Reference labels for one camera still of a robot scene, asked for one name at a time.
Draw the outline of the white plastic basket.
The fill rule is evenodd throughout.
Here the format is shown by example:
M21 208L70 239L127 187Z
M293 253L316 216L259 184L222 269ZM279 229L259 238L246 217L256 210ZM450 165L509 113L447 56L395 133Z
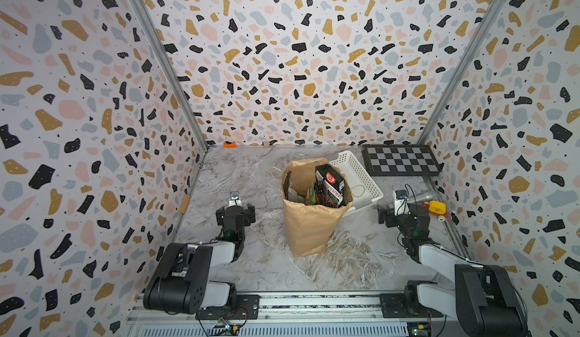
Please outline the white plastic basket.
M351 151L340 152L330 164L344 175L353 196L353 205L345 216L369 210L383 199L383 192Z

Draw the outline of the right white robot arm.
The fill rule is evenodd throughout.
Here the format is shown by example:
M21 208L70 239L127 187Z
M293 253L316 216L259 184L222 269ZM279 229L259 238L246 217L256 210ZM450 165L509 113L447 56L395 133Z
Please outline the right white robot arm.
M451 252L430 237L427 208L402 202L378 209L379 224L396 228L397 240L415 262L435 270L451 288L434 281L408 281L401 293L380 295L385 318L443 317L468 336L526 336L528 313L506 270Z

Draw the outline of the brown paper bag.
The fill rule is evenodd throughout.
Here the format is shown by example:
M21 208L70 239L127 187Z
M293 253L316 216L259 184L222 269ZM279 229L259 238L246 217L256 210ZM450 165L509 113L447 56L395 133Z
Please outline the brown paper bag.
M331 165L326 158L293 160L281 171L285 234L288 246L295 257L326 252L338 223L353 205L350 187L338 169L336 170L345 181L343 206L330 208L323 205L305 205L307 190L312 182L316 183L315 169L323 164Z

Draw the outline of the green orange condiment packet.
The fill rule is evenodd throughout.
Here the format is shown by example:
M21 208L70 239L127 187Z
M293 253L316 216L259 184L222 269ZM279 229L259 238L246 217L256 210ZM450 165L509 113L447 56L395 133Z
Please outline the green orange condiment packet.
M307 206L323 204L323 191L320 189L317 183L311 183L304 200L304 204Z

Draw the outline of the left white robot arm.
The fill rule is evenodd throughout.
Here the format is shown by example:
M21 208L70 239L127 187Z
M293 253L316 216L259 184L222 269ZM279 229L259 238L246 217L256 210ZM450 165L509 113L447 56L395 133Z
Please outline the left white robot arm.
M143 292L147 310L206 317L234 317L242 311L234 283L210 280L213 268L237 261L246 228L255 223L255 207L230 202L216 211L221 231L207 243L171 243Z

